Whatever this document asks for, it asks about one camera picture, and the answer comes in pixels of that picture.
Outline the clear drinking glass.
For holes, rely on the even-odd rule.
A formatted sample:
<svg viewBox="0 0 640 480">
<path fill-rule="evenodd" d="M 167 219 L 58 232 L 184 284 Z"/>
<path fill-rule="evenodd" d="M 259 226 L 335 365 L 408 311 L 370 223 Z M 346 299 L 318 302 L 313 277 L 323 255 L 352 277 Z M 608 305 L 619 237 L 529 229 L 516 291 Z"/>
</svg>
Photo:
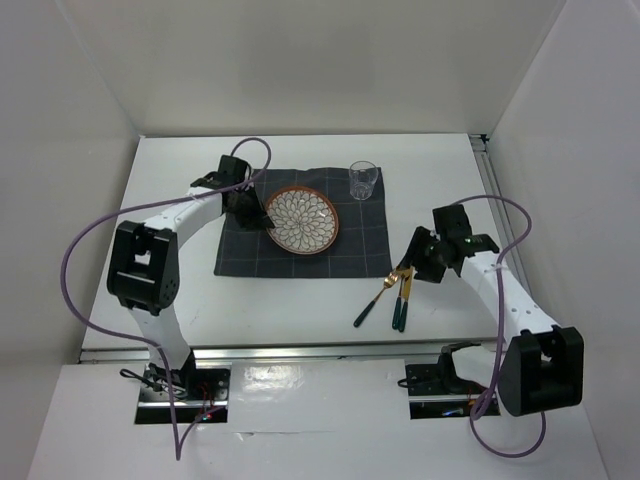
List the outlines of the clear drinking glass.
<svg viewBox="0 0 640 480">
<path fill-rule="evenodd" d="M 349 190 L 358 201 L 369 199 L 378 179 L 378 168 L 368 161 L 356 161 L 349 167 Z"/>
</svg>

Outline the floral patterned plate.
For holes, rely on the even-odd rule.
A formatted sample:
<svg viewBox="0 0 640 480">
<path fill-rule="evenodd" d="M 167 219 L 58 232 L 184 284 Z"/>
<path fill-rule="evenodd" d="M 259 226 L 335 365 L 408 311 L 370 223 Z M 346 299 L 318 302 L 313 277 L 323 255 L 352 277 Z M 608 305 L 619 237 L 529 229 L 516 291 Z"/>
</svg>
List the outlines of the floral patterned plate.
<svg viewBox="0 0 640 480">
<path fill-rule="evenodd" d="M 296 255 L 316 255 L 335 242 L 337 211 L 319 191 L 303 186 L 282 188 L 265 205 L 274 227 L 267 230 L 276 245 Z"/>
</svg>

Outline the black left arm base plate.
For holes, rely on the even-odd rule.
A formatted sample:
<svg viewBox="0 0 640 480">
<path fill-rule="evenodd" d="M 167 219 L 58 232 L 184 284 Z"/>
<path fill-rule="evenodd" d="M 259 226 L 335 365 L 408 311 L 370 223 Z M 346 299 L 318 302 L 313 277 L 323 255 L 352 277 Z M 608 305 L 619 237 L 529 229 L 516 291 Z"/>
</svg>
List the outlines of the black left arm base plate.
<svg viewBox="0 0 640 480">
<path fill-rule="evenodd" d="M 140 387 L 134 419 L 136 425 L 171 423 L 169 388 L 165 381 L 155 379 L 148 367 L 142 374 L 125 368 L 119 374 L 135 380 Z M 201 416 L 201 423 L 226 423 L 230 377 L 229 366 L 198 369 L 188 387 L 175 386 L 177 423 L 187 425 L 198 416 Z"/>
</svg>

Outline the dark grey checked cloth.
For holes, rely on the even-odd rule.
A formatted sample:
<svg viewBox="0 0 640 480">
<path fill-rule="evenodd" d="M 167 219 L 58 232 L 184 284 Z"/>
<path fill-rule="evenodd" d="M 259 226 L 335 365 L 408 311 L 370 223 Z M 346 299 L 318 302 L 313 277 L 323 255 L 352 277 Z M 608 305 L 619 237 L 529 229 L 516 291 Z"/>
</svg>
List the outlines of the dark grey checked cloth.
<svg viewBox="0 0 640 480">
<path fill-rule="evenodd" d="M 276 191 L 292 186 L 314 189 L 334 205 L 339 220 L 334 243 L 316 255 L 295 255 L 278 246 L 267 232 L 244 230 L 228 217 L 218 245 L 216 276 L 353 279 L 382 278 L 392 270 L 382 174 L 365 201 L 350 195 L 349 170 L 335 167 L 269 170 L 256 184 L 256 192 L 267 201 Z"/>
</svg>

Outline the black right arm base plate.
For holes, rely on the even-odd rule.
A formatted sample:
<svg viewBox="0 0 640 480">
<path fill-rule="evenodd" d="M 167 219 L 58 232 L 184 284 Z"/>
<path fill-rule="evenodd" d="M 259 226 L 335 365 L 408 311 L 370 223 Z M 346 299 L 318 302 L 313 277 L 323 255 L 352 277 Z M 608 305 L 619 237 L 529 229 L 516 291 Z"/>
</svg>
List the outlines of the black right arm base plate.
<svg viewBox="0 0 640 480">
<path fill-rule="evenodd" d="M 469 417 L 485 388 L 458 378 L 443 360 L 407 364 L 397 386 L 407 392 L 411 420 Z"/>
</svg>

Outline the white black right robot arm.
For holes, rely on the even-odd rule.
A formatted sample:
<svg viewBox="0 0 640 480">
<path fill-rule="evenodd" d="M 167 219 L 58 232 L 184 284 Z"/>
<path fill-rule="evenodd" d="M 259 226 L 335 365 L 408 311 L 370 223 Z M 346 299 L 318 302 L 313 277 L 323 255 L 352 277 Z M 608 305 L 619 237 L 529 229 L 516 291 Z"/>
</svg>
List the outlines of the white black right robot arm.
<svg viewBox="0 0 640 480">
<path fill-rule="evenodd" d="M 582 401 L 584 339 L 545 313 L 504 261 L 487 234 L 473 232 L 462 204 L 436 208 L 433 230 L 414 231 L 400 265 L 414 277 L 441 282 L 453 271 L 491 313 L 496 349 L 474 343 L 447 346 L 436 379 L 448 392 L 473 382 L 492 389 L 507 412 L 519 417 L 572 407 Z"/>
</svg>

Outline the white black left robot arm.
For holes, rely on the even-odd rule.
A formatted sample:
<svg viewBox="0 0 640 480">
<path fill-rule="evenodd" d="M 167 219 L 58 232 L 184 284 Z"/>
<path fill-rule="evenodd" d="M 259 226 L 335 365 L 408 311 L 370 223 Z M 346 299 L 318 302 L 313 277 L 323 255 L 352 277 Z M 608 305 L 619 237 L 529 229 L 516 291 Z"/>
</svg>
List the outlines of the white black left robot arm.
<svg viewBox="0 0 640 480">
<path fill-rule="evenodd" d="M 195 356 L 184 339 L 174 307 L 180 287 L 179 250 L 207 224 L 227 214 L 243 229 L 273 223 L 247 180 L 248 162 L 221 157 L 218 169 L 198 178 L 179 203 L 143 222 L 123 221 L 115 231 L 107 290 L 151 341 L 152 378 L 176 399 L 196 390 Z"/>
</svg>

